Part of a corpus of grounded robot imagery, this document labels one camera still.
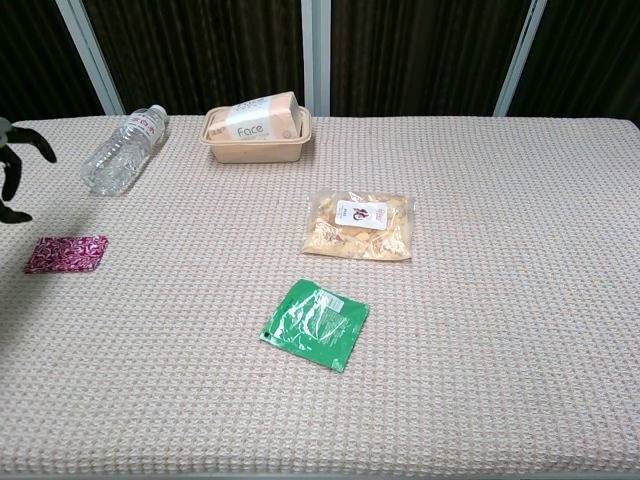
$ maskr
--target plastic water bottle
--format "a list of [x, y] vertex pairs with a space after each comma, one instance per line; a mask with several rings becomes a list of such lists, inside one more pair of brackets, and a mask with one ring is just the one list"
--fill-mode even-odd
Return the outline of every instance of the plastic water bottle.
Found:
[[167, 112], [160, 105], [133, 112], [82, 165], [91, 193], [115, 196], [140, 175], [153, 146], [162, 138]]

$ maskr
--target red logo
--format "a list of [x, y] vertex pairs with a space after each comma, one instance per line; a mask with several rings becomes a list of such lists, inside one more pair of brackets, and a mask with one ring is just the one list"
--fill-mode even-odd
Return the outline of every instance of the red logo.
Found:
[[369, 216], [369, 212], [367, 212], [364, 208], [353, 209], [353, 219], [356, 221], [364, 220], [368, 216]]

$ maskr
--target bottle label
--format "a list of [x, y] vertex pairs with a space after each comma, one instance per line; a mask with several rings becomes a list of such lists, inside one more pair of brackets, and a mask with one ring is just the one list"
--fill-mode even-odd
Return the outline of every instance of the bottle label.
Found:
[[269, 120], [271, 97], [256, 98], [231, 107], [227, 117], [229, 135], [234, 140], [274, 138]]
[[133, 113], [124, 124], [124, 128], [135, 128], [149, 139], [151, 145], [155, 144], [162, 133], [161, 119], [154, 119], [151, 115], [144, 113]]
[[387, 228], [387, 204], [340, 200], [336, 208], [336, 224], [349, 227]]

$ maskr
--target black object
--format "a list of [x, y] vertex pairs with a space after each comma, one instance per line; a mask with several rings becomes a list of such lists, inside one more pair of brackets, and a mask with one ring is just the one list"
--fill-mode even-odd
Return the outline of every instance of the black object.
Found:
[[[56, 163], [56, 155], [49, 142], [30, 128], [11, 125], [6, 118], [0, 117], [0, 162], [4, 164], [5, 180], [2, 186], [2, 200], [8, 202], [18, 191], [22, 176], [22, 160], [9, 148], [7, 143], [29, 143], [36, 147], [49, 163]], [[32, 220], [31, 215], [15, 212], [0, 200], [1, 223], [23, 223]]]

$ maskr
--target bottle cap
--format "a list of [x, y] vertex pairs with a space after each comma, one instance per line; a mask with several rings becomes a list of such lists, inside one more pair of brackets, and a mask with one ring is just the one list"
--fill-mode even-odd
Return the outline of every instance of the bottle cap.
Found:
[[164, 109], [162, 105], [151, 105], [149, 109], [155, 110], [162, 117], [162, 120], [167, 119], [167, 111]]

